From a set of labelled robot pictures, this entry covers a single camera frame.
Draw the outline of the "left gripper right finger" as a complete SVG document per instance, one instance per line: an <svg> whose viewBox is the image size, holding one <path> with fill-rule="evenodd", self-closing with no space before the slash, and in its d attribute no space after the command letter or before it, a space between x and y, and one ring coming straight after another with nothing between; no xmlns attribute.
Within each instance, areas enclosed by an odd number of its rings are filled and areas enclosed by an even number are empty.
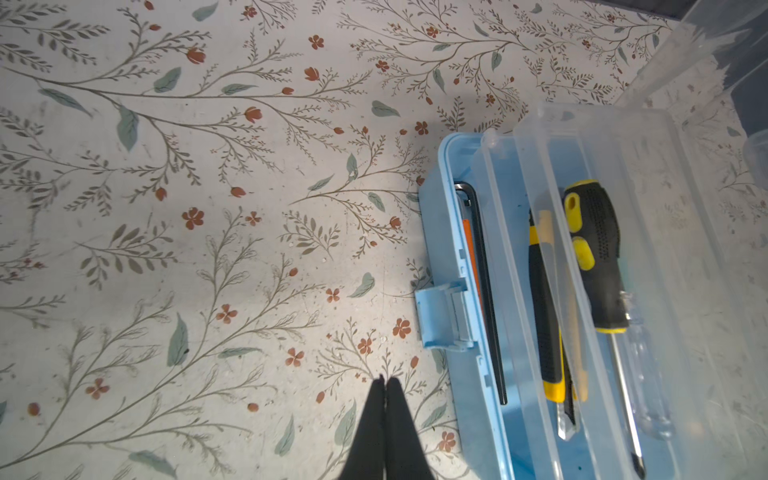
<svg viewBox="0 0 768 480"><path fill-rule="evenodd" d="M385 392L385 475L390 480L434 478L400 381L391 377Z"/></svg>

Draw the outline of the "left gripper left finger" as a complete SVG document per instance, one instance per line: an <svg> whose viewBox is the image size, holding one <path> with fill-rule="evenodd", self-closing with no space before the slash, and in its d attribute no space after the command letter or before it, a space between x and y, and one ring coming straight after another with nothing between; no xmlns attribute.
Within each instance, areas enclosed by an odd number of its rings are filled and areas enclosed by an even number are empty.
<svg viewBox="0 0 768 480"><path fill-rule="evenodd" d="M369 390L341 480L382 480L385 464L385 381L374 380Z"/></svg>

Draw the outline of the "yellow black utility knife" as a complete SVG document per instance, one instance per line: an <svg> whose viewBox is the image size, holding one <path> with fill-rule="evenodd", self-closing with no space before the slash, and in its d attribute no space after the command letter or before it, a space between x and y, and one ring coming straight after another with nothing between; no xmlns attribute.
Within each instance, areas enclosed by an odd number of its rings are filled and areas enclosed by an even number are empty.
<svg viewBox="0 0 768 480"><path fill-rule="evenodd" d="M541 382L545 397L555 405L557 435L570 441L579 430L574 406L573 382L556 306L549 285L544 253L552 250L554 233L552 212L529 212L529 283L533 301Z"/></svg>

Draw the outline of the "orange pencil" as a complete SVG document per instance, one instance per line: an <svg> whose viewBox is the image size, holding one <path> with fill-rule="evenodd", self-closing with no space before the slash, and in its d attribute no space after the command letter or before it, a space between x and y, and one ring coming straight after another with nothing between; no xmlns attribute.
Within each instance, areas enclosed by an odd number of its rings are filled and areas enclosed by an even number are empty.
<svg viewBox="0 0 768 480"><path fill-rule="evenodd" d="M472 277L474 279L475 290L478 296L481 311L484 311L482 284L480 282L480 278L478 275L477 256L476 256L476 249L475 249L471 221L469 219L463 219L462 226L463 226L465 240L467 242L467 246L469 249L471 272L472 272Z"/></svg>

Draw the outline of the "clear tool box lid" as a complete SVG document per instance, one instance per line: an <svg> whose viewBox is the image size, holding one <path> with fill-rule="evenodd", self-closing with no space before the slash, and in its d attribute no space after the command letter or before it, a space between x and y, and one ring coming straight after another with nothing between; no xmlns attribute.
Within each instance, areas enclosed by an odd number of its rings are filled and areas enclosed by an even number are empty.
<svg viewBox="0 0 768 480"><path fill-rule="evenodd" d="M615 148L657 268L675 479L765 478L766 3L696 3L614 104L544 103L509 135L565 132Z"/></svg>

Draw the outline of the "black yellow screwdriver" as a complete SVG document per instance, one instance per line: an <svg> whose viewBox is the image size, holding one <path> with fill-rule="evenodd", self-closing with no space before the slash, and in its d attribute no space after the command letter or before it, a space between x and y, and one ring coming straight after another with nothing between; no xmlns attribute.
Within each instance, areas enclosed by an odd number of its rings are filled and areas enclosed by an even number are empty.
<svg viewBox="0 0 768 480"><path fill-rule="evenodd" d="M635 474L646 477L646 465L628 388L628 371L621 359L620 336L629 320L619 268L620 228L606 189L596 180L576 182L564 191L563 207L582 283L590 302L594 328L610 347L628 450Z"/></svg>

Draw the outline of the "blue plastic tool box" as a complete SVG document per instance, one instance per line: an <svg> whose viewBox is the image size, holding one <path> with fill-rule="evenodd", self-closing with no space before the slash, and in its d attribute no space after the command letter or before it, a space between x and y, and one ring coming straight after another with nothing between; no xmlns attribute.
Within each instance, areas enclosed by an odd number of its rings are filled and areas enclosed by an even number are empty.
<svg viewBox="0 0 768 480"><path fill-rule="evenodd" d="M607 191L620 228L624 292L634 295L660 366L671 314L656 282L641 223L632 210L621 157L597 136L575 132L519 136L455 133L419 190L433 284L415 294L423 344L444 353L461 447L481 479L633 479L610 347L593 325L570 234L564 191L584 180ZM465 240L463 205L454 190L476 191L502 353L508 404L499 403L483 314ZM552 212L554 243L544 263L575 383L579 430L557 435L555 405L541 382L529 283L529 212ZM638 427L646 475L675 479L670 440Z"/></svg>

